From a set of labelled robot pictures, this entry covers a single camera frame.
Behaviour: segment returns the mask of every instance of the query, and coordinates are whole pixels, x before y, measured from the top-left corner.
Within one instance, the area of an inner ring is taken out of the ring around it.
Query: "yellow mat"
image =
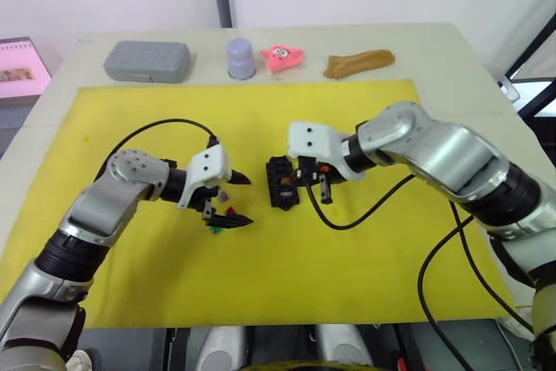
[[[422,321],[419,267],[454,226],[440,193],[414,179],[359,227],[340,232],[319,220],[304,190],[301,205],[272,209],[266,184],[265,162],[286,153],[291,121],[354,132],[400,100],[418,100],[409,81],[81,89],[12,230],[0,296],[120,139],[157,119],[187,117],[216,132],[233,168],[253,181],[224,189],[229,204],[255,223],[214,235],[193,210],[141,202],[83,303],[89,327]],[[201,130],[176,124],[140,134],[129,148],[183,167],[206,141]],[[335,222],[350,222],[407,174],[401,166],[371,169],[360,182],[334,186],[334,204],[324,209]],[[478,228],[467,229],[481,271],[507,299]],[[425,290],[438,319],[503,314],[458,239],[433,261]]]

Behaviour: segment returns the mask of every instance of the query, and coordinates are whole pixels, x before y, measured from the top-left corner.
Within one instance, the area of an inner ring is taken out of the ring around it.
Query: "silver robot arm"
[[[332,201],[330,183],[360,180],[372,167],[396,163],[457,202],[488,231],[509,274],[536,288],[533,361],[554,364],[555,190],[509,162],[476,132],[435,121],[411,102],[386,108],[358,125],[354,135],[319,123],[292,123],[288,154],[299,159],[297,175],[303,182],[320,183],[322,203]],[[323,165],[327,170],[317,169]]]
[[[93,275],[141,200],[195,209],[211,226],[252,221],[217,215],[216,185],[249,184],[229,166],[220,144],[193,156],[185,170],[136,149],[115,153],[103,174],[74,201],[40,255],[29,262],[0,306],[0,370],[65,370],[76,349],[85,312],[79,307]]]

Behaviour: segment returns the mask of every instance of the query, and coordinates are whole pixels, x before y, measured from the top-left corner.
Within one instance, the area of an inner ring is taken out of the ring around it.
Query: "white table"
[[[272,78],[260,68],[250,80],[238,82],[228,76],[226,45],[228,40],[239,36],[247,38],[255,52],[266,49],[272,43],[303,48],[306,61],[301,67],[288,70],[279,77]],[[77,89],[83,86],[130,85],[115,82],[103,70],[104,59],[123,39],[186,43],[192,51],[193,65],[184,84],[339,83],[322,75],[328,55],[389,49],[396,56],[394,65],[360,73],[349,77],[349,80],[413,80],[422,104],[431,116],[470,126],[521,168],[556,187],[554,168],[535,135],[516,115],[495,81],[451,24],[102,34],[86,36],[78,41],[74,52],[54,75],[0,161],[0,249]],[[533,291],[505,273],[504,276],[516,306],[530,306]]]

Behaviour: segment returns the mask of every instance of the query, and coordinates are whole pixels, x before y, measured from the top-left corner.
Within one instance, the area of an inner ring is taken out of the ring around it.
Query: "black cable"
[[[461,364],[461,366],[466,371],[473,371],[473,369],[471,368],[469,363],[466,361],[466,359],[463,357],[463,355],[460,353],[460,351],[448,339],[446,334],[444,334],[442,329],[440,329],[440,326],[438,325],[438,323],[434,319],[433,315],[431,314],[431,311],[428,308],[427,301],[425,300],[425,293],[424,293],[424,290],[423,290],[423,279],[425,278],[425,273],[427,272],[428,265],[433,260],[436,253],[450,239],[452,239],[454,236],[456,236],[458,234],[458,232],[460,232],[463,229],[463,227],[466,226],[472,220],[473,220],[473,217],[469,216],[465,221],[463,221],[458,226],[456,226],[455,229],[452,230],[452,232],[450,232],[448,235],[444,236],[444,238],[442,238],[440,240],[440,242],[438,242],[436,244],[436,246],[433,248],[433,250],[427,255],[427,258],[425,258],[425,261],[423,262],[423,265],[421,265],[420,271],[419,271],[419,278],[417,279],[417,293],[419,295],[419,302],[420,302],[421,307],[423,308],[423,311],[425,312],[425,316],[427,317],[428,322],[431,324],[431,326],[433,327],[436,334],[442,339],[444,344],[447,346],[447,348],[450,350],[450,352],[452,352],[453,356],[455,356],[455,358],[458,360],[458,362]]]
[[[452,202],[450,202],[450,208],[452,209],[455,223],[458,226],[460,226],[461,220],[460,220],[460,215],[458,214],[458,209],[455,207],[455,204],[453,204]],[[518,315],[510,306],[508,306],[507,303],[504,300],[502,300],[502,298],[488,285],[487,280],[485,280],[485,277],[483,277],[483,275],[480,273],[479,268],[477,267],[477,264],[475,264],[475,260],[471,255],[471,251],[469,250],[469,245],[467,245],[467,239],[463,228],[460,229],[460,238],[461,238],[461,245],[463,246],[463,250],[466,253],[466,257],[467,260],[469,261],[469,265],[471,266],[471,269],[477,276],[477,279],[483,285],[483,287],[488,292],[488,294],[490,294],[490,296],[492,296],[492,298],[494,298],[494,300],[498,302],[498,304],[501,307],[503,307],[503,309],[506,310],[507,313],[510,316],[512,316],[512,318],[514,318],[517,322],[519,322],[521,326],[523,326],[529,332],[533,333],[533,327],[529,323],[527,323],[525,319],[523,319],[520,315]]]
[[[375,203],[374,206],[371,209],[369,209],[362,217],[360,217],[356,221],[353,221],[353,222],[351,222],[347,225],[336,225],[335,223],[332,223],[331,221],[329,221],[327,219],[326,215],[322,212],[321,207],[319,206],[319,203],[316,201],[316,198],[314,197],[313,190],[311,189],[311,186],[307,184],[305,186],[305,188],[307,189],[307,194],[309,195],[309,200],[313,204],[314,210],[316,211],[316,214],[321,218],[321,220],[323,222],[325,222],[326,225],[329,226],[332,229],[347,230],[347,229],[354,228],[355,226],[357,226],[361,222],[363,222],[365,219],[367,219],[369,216],[371,216],[376,211],[376,209],[378,209],[380,206],[382,206],[382,203],[384,203],[386,200],[388,200],[405,183],[409,182],[409,180],[411,180],[414,177],[415,177],[414,174],[410,174],[409,176],[404,177],[403,179],[401,179],[383,197],[381,197],[380,200],[377,203]]]
[[[133,132],[131,132],[129,135],[127,135],[125,138],[123,138],[108,154],[108,156],[106,157],[106,159],[103,162],[103,165],[101,166],[101,168],[98,170],[98,173],[96,173],[96,177],[95,177],[95,181],[99,179],[99,177],[103,174],[104,170],[106,169],[106,164],[108,164],[108,160],[110,159],[111,156],[113,156],[127,141],[129,141],[131,138],[133,138],[134,136],[140,134],[141,132],[152,128],[153,126],[156,125],[162,125],[164,123],[187,123],[189,125],[193,125],[196,126],[197,128],[200,128],[202,130],[204,130],[205,132],[207,132],[210,135],[210,139],[216,139],[216,135],[215,133],[210,130],[209,128],[207,128],[205,125],[203,125],[202,123],[196,122],[196,121],[192,121],[190,119],[181,119],[179,117],[175,117],[175,118],[171,118],[171,119],[162,119],[160,121],[155,121],[155,122],[151,122],[148,123],[144,126],[142,126],[139,129],[134,130]]]

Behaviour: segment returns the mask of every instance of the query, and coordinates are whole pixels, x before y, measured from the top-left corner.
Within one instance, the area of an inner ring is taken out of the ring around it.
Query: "gray plastic case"
[[[114,80],[143,83],[179,83],[189,66],[184,43],[120,41],[104,62]]]

